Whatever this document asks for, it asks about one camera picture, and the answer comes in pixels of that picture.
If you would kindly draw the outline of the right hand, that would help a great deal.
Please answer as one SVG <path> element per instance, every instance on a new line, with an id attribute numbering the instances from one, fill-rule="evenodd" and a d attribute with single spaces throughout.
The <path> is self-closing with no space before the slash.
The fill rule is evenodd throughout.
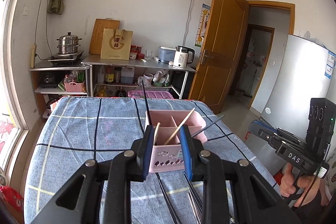
<path id="1" fill-rule="evenodd" d="M 294 194 L 296 191 L 295 187 L 297 186 L 304 189 L 303 195 L 310 189 L 305 199 L 307 202 L 313 200 L 318 193 L 322 198 L 327 198 L 324 179 L 318 177 L 313 184 L 315 179 L 314 176 L 303 175 L 301 177 L 294 178 L 292 170 L 293 166 L 290 163 L 286 163 L 282 169 L 283 177 L 280 184 L 280 194 L 283 197 L 289 197 L 291 194 Z"/>

